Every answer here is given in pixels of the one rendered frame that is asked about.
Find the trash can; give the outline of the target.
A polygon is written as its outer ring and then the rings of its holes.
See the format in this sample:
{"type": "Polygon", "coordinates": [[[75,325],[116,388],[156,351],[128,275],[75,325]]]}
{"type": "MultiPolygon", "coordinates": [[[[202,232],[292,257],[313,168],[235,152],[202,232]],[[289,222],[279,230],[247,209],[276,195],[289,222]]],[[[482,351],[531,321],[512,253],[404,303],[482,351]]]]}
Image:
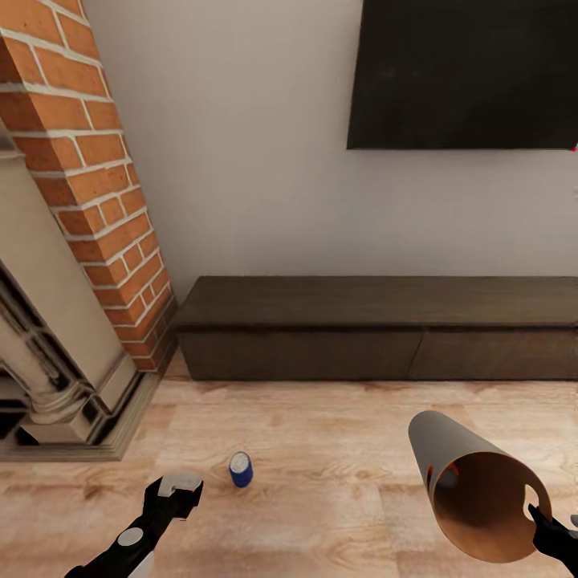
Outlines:
{"type": "Polygon", "coordinates": [[[537,493],[539,512],[550,523],[552,503],[534,470],[435,410],[413,417],[408,437],[434,516],[458,550],[489,563],[512,563],[537,551],[536,522],[523,510],[526,485],[537,493]],[[444,489],[437,481],[451,462],[458,484],[444,489]]]}

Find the can of soda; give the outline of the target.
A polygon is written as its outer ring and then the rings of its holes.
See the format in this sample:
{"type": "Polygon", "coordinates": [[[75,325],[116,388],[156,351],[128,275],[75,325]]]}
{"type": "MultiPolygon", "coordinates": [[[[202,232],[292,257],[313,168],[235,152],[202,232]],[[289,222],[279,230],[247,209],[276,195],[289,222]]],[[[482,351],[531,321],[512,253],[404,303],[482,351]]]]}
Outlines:
{"type": "MultiPolygon", "coordinates": [[[[429,476],[432,476],[433,467],[429,467],[429,476]]],[[[458,470],[453,462],[451,462],[443,471],[437,481],[437,485],[444,489],[454,489],[458,484],[458,470]]]]}
{"type": "Polygon", "coordinates": [[[253,475],[249,455],[243,451],[233,454],[229,463],[229,471],[237,488],[246,487],[252,480],[253,475]]]}

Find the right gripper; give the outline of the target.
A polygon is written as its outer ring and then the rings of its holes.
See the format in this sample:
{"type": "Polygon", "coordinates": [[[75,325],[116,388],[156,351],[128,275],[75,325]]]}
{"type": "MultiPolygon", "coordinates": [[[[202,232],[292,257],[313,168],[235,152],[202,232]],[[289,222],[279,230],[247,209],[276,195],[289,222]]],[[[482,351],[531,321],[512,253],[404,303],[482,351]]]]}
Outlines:
{"type": "Polygon", "coordinates": [[[537,528],[532,543],[540,553],[561,560],[566,568],[578,578],[578,539],[568,534],[560,522],[552,517],[552,522],[529,503],[528,508],[537,528]]]}

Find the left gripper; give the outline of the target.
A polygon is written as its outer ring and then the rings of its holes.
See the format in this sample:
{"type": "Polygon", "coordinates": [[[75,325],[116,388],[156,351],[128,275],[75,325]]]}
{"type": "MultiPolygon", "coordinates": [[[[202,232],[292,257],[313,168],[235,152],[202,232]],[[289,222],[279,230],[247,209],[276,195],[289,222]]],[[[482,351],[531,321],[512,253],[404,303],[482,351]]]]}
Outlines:
{"type": "Polygon", "coordinates": [[[197,507],[203,482],[195,490],[177,488],[170,497],[157,496],[160,485],[161,478],[146,488],[143,514],[152,509],[160,511],[165,517],[165,529],[167,529],[173,517],[186,519],[193,507],[197,507]]]}

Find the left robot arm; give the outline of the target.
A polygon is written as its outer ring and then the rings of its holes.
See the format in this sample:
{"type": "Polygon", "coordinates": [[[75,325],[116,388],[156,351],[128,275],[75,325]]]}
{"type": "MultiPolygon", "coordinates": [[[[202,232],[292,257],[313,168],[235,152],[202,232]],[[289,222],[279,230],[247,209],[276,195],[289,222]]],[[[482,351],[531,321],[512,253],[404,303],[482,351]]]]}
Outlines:
{"type": "Polygon", "coordinates": [[[165,472],[146,488],[143,515],[117,536],[112,549],[87,566],[76,566],[64,578],[147,578],[157,541],[173,517],[189,517],[202,488],[199,474],[165,472]]]}

